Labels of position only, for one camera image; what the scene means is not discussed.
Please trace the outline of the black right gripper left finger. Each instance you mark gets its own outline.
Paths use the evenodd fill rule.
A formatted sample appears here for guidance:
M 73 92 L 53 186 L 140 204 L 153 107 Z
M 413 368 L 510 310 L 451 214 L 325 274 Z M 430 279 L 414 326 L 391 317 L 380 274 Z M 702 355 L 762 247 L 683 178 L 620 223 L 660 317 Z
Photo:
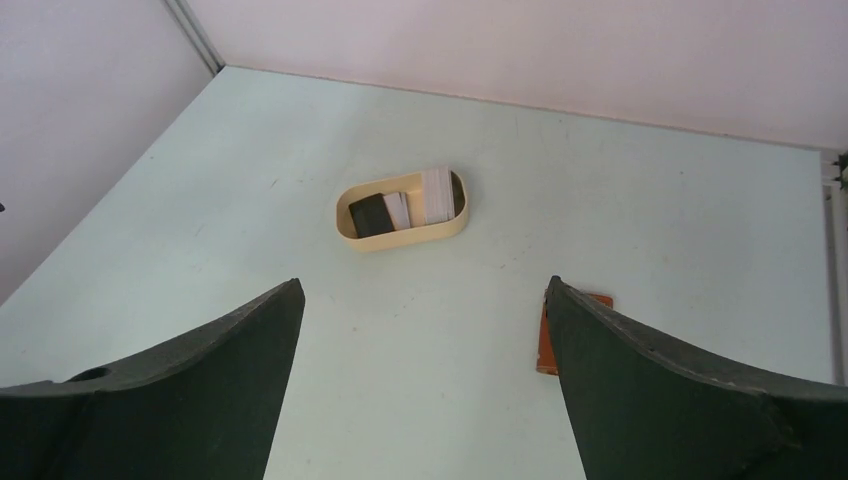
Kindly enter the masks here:
M 305 309 L 298 279 L 67 381 L 1 391 L 5 479 L 260 479 Z

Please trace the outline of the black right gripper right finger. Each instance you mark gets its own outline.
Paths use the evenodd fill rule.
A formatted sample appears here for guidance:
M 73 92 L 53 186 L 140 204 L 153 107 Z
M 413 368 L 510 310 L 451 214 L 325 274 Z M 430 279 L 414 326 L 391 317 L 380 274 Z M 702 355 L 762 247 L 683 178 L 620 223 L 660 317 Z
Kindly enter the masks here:
M 847 390 L 746 365 L 552 277 L 552 352 L 589 479 L 843 479 Z

